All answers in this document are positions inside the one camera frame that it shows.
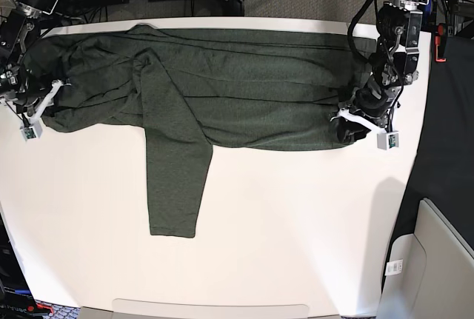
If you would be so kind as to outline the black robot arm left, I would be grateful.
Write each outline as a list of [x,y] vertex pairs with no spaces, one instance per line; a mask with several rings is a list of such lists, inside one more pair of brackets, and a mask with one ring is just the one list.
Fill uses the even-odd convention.
[[[374,132],[378,148],[398,147],[395,112],[404,88],[418,78],[422,8],[429,3],[430,0],[366,0],[353,17],[347,42],[356,60],[370,66],[371,74],[365,83],[352,83],[338,93],[336,119],[340,142],[357,141]],[[375,8],[378,38],[375,52],[366,57],[356,47],[353,33],[369,7]]]

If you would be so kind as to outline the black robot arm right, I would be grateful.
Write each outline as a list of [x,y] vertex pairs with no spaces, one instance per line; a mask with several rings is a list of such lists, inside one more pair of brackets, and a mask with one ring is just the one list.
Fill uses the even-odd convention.
[[34,113],[52,84],[34,78],[24,56],[39,39],[42,16],[53,14],[59,0],[12,0],[14,7],[1,23],[1,100],[15,106],[18,115]]

